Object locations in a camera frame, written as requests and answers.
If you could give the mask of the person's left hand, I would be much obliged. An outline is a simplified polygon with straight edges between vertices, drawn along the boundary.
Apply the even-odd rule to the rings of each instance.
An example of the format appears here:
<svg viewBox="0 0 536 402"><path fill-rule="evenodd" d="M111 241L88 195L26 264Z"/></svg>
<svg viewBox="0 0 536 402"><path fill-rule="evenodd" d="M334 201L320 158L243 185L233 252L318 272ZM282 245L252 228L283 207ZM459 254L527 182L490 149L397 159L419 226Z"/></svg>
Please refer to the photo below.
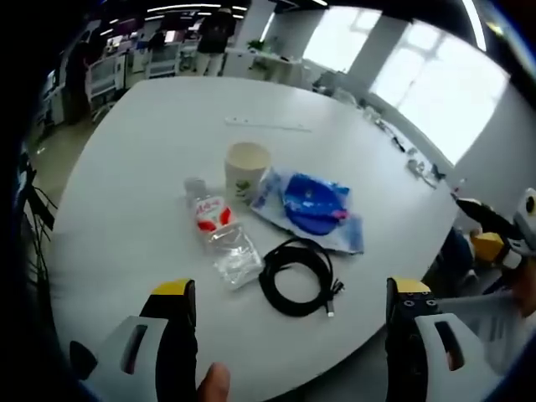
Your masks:
<svg viewBox="0 0 536 402"><path fill-rule="evenodd" d="M230 372L223 363L212 363L197 389L198 401L226 402L229 398Z"/></svg>

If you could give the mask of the person's right hand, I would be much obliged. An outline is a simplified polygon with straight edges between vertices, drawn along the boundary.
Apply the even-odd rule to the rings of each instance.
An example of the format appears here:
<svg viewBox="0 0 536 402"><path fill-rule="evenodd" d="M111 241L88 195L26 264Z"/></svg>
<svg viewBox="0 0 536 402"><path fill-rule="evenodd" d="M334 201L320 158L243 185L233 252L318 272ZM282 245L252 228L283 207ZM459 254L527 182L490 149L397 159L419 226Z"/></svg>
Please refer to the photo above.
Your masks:
<svg viewBox="0 0 536 402"><path fill-rule="evenodd" d="M523 318L535 312L535 266L526 265L516 271L511 284L513 300Z"/></svg>

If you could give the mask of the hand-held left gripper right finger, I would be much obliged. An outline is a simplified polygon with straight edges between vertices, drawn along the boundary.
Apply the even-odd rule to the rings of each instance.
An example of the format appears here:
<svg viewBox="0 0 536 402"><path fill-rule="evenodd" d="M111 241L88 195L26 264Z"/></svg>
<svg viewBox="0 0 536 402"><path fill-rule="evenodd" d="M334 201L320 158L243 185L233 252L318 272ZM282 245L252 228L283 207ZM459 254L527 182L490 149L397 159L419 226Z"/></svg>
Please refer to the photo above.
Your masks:
<svg viewBox="0 0 536 402"><path fill-rule="evenodd" d="M390 277L388 401L483 401L499 383L478 336L421 281Z"/></svg>

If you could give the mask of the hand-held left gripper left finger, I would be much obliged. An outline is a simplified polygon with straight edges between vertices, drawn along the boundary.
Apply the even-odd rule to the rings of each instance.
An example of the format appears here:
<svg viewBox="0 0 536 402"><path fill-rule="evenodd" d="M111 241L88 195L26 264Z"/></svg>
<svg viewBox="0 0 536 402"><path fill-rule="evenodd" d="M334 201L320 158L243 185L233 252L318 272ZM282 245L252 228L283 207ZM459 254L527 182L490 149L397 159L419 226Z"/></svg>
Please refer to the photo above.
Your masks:
<svg viewBox="0 0 536 402"><path fill-rule="evenodd" d="M195 329L195 281L163 282L97 353L72 341L71 368L96 401L195 401Z"/></svg>

